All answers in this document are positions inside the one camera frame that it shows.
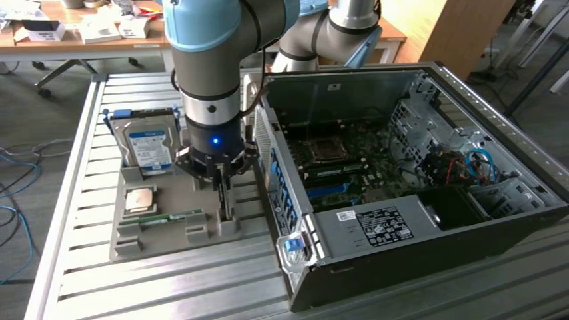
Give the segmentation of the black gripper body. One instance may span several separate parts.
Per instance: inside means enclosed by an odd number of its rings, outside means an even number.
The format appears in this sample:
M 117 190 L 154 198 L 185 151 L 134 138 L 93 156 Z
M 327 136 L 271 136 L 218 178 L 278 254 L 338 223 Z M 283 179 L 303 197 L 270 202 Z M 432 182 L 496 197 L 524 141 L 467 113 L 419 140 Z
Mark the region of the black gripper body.
M 214 156 L 214 162 L 222 164 L 243 150 L 241 138 L 241 118 L 235 116 L 221 125 L 202 125 L 185 116 L 189 146 Z

